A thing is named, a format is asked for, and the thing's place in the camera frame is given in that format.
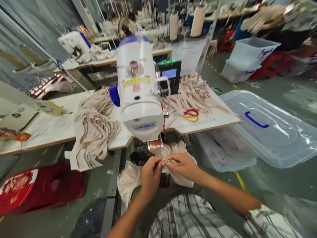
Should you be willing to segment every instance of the striped shirt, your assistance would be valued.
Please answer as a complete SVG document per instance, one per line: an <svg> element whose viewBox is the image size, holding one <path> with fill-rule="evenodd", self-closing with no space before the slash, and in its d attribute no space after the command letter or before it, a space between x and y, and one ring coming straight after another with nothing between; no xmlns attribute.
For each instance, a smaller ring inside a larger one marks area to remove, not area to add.
<svg viewBox="0 0 317 238"><path fill-rule="evenodd" d="M302 238L280 214L262 205L252 210L244 225L247 237ZM235 238L241 237L216 213L209 202L183 194L160 210L152 223L149 238Z"/></svg>

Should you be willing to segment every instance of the yellow floor line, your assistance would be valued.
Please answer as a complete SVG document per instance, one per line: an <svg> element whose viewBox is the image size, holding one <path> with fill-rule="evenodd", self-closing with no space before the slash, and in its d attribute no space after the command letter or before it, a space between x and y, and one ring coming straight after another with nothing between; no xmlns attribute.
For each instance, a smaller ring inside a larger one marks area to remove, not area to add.
<svg viewBox="0 0 317 238"><path fill-rule="evenodd" d="M37 167L39 165L39 163L41 162L42 160L42 156L48 151L49 149L46 148L46 150L44 150L44 152L42 153L41 155L41 159L33 166L33 168ZM0 217L0 223L4 220L5 217Z"/></svg>
<svg viewBox="0 0 317 238"><path fill-rule="evenodd" d="M249 192L249 191L247 190L247 187L246 187L245 183L243 182L243 180L242 180L240 174L239 174L237 171L234 171L234 174L237 176L237 179L238 179L238 181L239 181L239 183L240 183L242 189L243 189L244 191L246 191L246 192Z"/></svg>
<svg viewBox="0 0 317 238"><path fill-rule="evenodd" d="M237 90L241 90L241 89L239 89L239 88L236 86L236 84L233 84L233 86L234 86Z"/></svg>

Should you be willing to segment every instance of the human hand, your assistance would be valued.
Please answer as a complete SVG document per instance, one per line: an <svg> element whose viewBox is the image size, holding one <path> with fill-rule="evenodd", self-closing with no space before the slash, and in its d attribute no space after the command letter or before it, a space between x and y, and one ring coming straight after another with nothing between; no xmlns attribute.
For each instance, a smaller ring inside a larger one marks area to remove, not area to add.
<svg viewBox="0 0 317 238"><path fill-rule="evenodd" d="M165 166L185 178L200 184L199 179L203 171L197 166L189 153L173 153L167 156Z"/></svg>
<svg viewBox="0 0 317 238"><path fill-rule="evenodd" d="M154 198L159 188L159 179L162 173L162 167L162 158L153 156L148 159L142 168L142 184L140 193L148 202Z"/></svg>

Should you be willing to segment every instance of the floor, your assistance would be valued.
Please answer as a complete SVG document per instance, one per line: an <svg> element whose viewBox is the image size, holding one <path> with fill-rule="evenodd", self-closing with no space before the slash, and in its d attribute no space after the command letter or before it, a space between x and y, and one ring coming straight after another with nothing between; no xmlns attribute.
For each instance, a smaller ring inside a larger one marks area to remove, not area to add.
<svg viewBox="0 0 317 238"><path fill-rule="evenodd" d="M275 77L258 82L248 81L233 86L219 75L227 58L229 58L229 55L222 53L216 54L213 58L205 61L201 75L210 87L219 88L224 93L239 89L252 91L317 127L316 79ZM190 141L192 144L191 153L198 158L198 165L202 166L199 161L202 148L196 145L191 140L191 137ZM7 176L34 166L45 166L59 162L63 159L63 151L66 147L71 148L71 146L72 144L58 145L24 153ZM96 168L89 173L88 189L82 199L51 210L0 218L0 237L70 237L82 210L90 202L106 196L109 186L109 168L112 168L113 161L117 158L118 153L116 151L114 155L109 155L107 160L102 162L104 164L103 167ZM317 202L317 175L315 168L317 168L316 158L289 169L271 167L258 158L255 166L241 170L238 173L218 173L212 169L203 169L235 186L241 187L241 185L245 184L246 189L261 200L266 200L268 193L265 190L268 190L270 191L269 194L285 193L290 197L304 198ZM229 225L241 233L243 218L234 213L228 205L218 199L211 191L208 191L207 194L216 211L223 216Z"/></svg>

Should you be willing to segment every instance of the red plastic stool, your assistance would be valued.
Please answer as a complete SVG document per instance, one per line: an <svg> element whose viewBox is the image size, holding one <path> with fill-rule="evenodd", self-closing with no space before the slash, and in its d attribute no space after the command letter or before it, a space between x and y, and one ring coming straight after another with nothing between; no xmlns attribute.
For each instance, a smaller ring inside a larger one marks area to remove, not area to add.
<svg viewBox="0 0 317 238"><path fill-rule="evenodd" d="M258 80L258 78L268 77L272 78L278 74L280 69L287 63L287 61L291 57L291 53L293 51L277 51L272 52L263 62L262 67L255 71L251 76L250 79L252 81ZM275 69L272 68L272 65L280 61L280 64L276 66Z"/></svg>
<svg viewBox="0 0 317 238"><path fill-rule="evenodd" d="M218 52L231 52L232 48L234 46L235 41L232 40L232 42L227 43L227 40L230 39L230 37L234 34L234 30L233 31L228 31L223 42L221 42L220 45L218 45L217 51Z"/></svg>
<svg viewBox="0 0 317 238"><path fill-rule="evenodd" d="M85 194L83 173L69 164L29 169L7 179L0 188L0 214L52 208Z"/></svg>

